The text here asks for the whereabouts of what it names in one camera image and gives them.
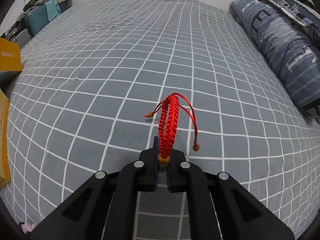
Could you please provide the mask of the white cardboard storage box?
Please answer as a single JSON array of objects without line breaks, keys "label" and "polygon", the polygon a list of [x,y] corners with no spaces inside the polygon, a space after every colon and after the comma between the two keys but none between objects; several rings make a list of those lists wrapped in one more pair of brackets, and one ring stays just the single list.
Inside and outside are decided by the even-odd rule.
[{"label": "white cardboard storage box", "polygon": [[0,101],[0,158],[1,158],[1,189],[10,181],[10,170],[7,154],[7,126],[10,101],[3,90],[22,71],[20,46],[4,38],[0,41],[0,64],[1,64],[1,101]]}]

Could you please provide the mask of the blue grey folded duvet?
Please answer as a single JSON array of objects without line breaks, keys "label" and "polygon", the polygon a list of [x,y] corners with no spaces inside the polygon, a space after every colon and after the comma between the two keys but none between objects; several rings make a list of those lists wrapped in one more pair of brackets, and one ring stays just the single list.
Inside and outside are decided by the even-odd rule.
[{"label": "blue grey folded duvet", "polygon": [[248,32],[295,105],[319,120],[319,49],[268,0],[234,0],[229,11]]}]

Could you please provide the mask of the grey hard suitcase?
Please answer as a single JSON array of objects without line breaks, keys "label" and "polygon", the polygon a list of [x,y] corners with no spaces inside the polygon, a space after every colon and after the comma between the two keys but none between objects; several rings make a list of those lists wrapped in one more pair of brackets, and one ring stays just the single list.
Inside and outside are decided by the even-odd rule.
[{"label": "grey hard suitcase", "polygon": [[19,45],[19,48],[22,49],[31,40],[31,35],[27,28],[20,30],[14,28],[12,31],[3,33],[1,38]]}]

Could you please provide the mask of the teal hard suitcase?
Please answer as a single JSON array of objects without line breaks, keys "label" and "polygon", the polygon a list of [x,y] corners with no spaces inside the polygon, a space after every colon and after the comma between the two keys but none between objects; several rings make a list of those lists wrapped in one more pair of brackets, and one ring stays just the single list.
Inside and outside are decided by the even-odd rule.
[{"label": "teal hard suitcase", "polygon": [[31,37],[34,37],[50,23],[46,5],[41,5],[24,17],[25,26]]}]

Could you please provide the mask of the patterned pillow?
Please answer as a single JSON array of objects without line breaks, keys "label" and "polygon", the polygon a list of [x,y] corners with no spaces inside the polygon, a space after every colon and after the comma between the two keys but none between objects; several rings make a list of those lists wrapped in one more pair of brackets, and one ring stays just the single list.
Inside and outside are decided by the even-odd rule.
[{"label": "patterned pillow", "polygon": [[298,0],[268,0],[293,20],[310,38],[319,39],[319,13]]}]

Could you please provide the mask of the light blue towel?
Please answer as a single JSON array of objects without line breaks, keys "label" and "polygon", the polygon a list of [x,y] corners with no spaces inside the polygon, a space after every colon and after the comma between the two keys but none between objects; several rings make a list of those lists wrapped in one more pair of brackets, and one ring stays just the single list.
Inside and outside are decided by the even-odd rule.
[{"label": "light blue towel", "polygon": [[58,0],[49,0],[44,5],[46,6],[47,17],[49,22],[51,22],[61,14],[61,9],[58,4]]}]

